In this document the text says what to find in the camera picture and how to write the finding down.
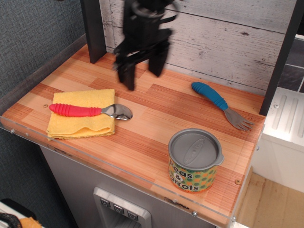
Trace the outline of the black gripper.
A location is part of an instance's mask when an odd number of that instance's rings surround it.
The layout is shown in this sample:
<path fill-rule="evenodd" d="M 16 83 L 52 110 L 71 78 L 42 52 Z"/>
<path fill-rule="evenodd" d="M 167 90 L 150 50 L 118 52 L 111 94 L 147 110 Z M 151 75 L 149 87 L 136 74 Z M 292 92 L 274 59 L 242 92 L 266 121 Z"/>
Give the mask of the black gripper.
<path fill-rule="evenodd" d="M 160 76 L 167 59 L 169 36 L 172 30 L 160 29 L 162 23 L 175 20 L 176 16 L 163 19 L 168 5 L 176 7 L 172 0 L 126 0 L 123 11 L 124 40 L 114 49 L 115 70 L 128 90 L 135 88 L 135 65 L 149 61 L 148 69 Z"/>

